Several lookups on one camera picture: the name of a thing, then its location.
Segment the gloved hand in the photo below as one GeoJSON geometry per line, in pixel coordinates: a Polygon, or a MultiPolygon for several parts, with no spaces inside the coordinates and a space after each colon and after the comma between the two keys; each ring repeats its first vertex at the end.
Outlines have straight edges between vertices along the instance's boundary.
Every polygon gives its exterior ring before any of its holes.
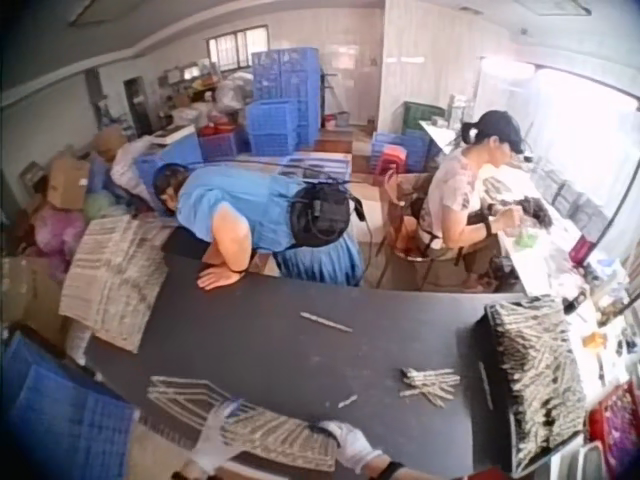
{"type": "Polygon", "coordinates": [[[371,447],[360,430],[347,423],[329,421],[320,423],[320,426],[329,430],[340,442],[338,461],[356,473],[360,473],[367,462],[382,455],[382,451],[371,447]]]}
{"type": "Polygon", "coordinates": [[[216,468],[242,451],[239,447],[227,445],[221,435],[227,417],[239,404],[240,401],[227,402],[211,410],[198,443],[191,452],[192,460],[208,475],[213,474],[216,468]]]}

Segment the stacked crates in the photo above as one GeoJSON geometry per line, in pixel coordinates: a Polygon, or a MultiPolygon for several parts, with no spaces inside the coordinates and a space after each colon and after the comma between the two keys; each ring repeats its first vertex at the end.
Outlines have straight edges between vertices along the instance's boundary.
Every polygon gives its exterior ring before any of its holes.
{"type": "Polygon", "coordinates": [[[315,48],[288,48],[254,53],[254,97],[295,100],[297,146],[311,147],[320,129],[320,57],[315,48]]]}
{"type": "Polygon", "coordinates": [[[408,130],[406,135],[376,133],[371,143],[371,160],[369,162],[369,170],[371,172],[376,171],[385,145],[397,145],[407,151],[407,173],[420,173],[424,171],[427,147],[429,146],[426,133],[423,135],[419,131],[411,130],[408,130]]]}
{"type": "Polygon", "coordinates": [[[249,151],[246,132],[238,127],[233,132],[200,137],[200,150],[205,163],[229,162],[249,151]]]}
{"type": "Polygon", "coordinates": [[[261,157],[291,155],[297,143],[295,100],[260,100],[247,107],[251,152],[261,157]]]}

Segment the ponytail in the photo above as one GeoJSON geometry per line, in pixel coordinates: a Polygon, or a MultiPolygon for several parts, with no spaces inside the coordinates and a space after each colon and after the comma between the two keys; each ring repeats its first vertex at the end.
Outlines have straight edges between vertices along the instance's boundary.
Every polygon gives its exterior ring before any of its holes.
{"type": "Polygon", "coordinates": [[[460,138],[465,145],[471,145],[471,130],[476,128],[475,123],[465,122],[460,130],[460,138]]]}

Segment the wristband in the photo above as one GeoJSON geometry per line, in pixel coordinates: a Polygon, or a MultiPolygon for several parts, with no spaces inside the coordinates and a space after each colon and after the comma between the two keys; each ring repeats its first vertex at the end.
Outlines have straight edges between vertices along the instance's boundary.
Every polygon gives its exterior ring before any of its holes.
{"type": "Polygon", "coordinates": [[[376,477],[376,480],[391,480],[398,470],[404,468],[400,462],[389,462],[389,465],[376,477]]]}

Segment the stool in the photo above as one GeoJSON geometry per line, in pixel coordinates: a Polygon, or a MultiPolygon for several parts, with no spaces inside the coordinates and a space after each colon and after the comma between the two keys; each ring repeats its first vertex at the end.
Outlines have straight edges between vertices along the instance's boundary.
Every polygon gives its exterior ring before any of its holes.
{"type": "Polygon", "coordinates": [[[397,145],[385,145],[376,165],[374,184],[380,185],[383,175],[389,170],[395,170],[397,174],[404,173],[407,162],[407,151],[397,145]]]}

